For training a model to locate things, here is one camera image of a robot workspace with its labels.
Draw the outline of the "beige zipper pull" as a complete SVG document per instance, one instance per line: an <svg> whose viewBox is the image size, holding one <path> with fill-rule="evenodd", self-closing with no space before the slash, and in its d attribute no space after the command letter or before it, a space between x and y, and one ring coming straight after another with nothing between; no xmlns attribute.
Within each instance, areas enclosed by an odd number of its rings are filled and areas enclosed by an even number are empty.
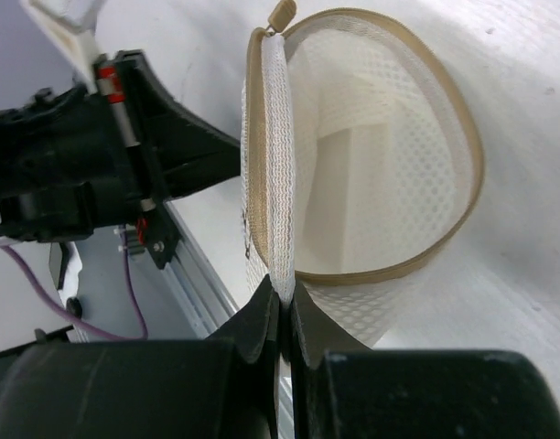
<svg viewBox="0 0 560 439"><path fill-rule="evenodd" d="M295 0L279 0L267 18L265 31L270 35L282 33L295 18L296 11Z"/></svg>

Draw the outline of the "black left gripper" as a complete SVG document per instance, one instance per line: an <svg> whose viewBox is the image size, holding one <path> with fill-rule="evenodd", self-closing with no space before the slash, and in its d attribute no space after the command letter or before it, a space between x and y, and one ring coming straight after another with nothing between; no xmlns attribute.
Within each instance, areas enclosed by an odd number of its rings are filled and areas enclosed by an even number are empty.
<svg viewBox="0 0 560 439"><path fill-rule="evenodd" d="M240 141L178 103L141 50L114 58L150 193L181 198L240 175ZM142 192L108 100L42 89L0 111L0 238L76 241L131 222Z"/></svg>

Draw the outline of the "white mesh laundry bag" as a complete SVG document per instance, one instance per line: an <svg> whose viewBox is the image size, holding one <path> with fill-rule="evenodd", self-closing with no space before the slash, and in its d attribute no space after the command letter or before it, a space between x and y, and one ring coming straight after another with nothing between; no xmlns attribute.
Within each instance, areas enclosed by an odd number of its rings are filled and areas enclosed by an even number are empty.
<svg viewBox="0 0 560 439"><path fill-rule="evenodd" d="M242 90L247 282L297 283L373 346L470 216L484 151L431 49L400 22L328 9L256 28Z"/></svg>

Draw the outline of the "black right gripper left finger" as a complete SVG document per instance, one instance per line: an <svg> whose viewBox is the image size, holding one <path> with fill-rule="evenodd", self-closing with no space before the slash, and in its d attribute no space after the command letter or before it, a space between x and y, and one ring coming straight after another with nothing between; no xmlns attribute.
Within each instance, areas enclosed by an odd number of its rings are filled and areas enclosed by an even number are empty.
<svg viewBox="0 0 560 439"><path fill-rule="evenodd" d="M229 349L222 373L220 437L277 437L280 299L265 277L209 341Z"/></svg>

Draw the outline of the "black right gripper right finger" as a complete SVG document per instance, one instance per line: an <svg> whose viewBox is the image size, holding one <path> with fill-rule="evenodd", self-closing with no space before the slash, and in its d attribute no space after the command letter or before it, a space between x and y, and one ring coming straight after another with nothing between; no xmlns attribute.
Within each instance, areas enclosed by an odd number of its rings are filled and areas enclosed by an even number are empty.
<svg viewBox="0 0 560 439"><path fill-rule="evenodd" d="M369 350L315 304L304 284L296 284L288 310L288 354L297 438L339 437L339 409L326 357Z"/></svg>

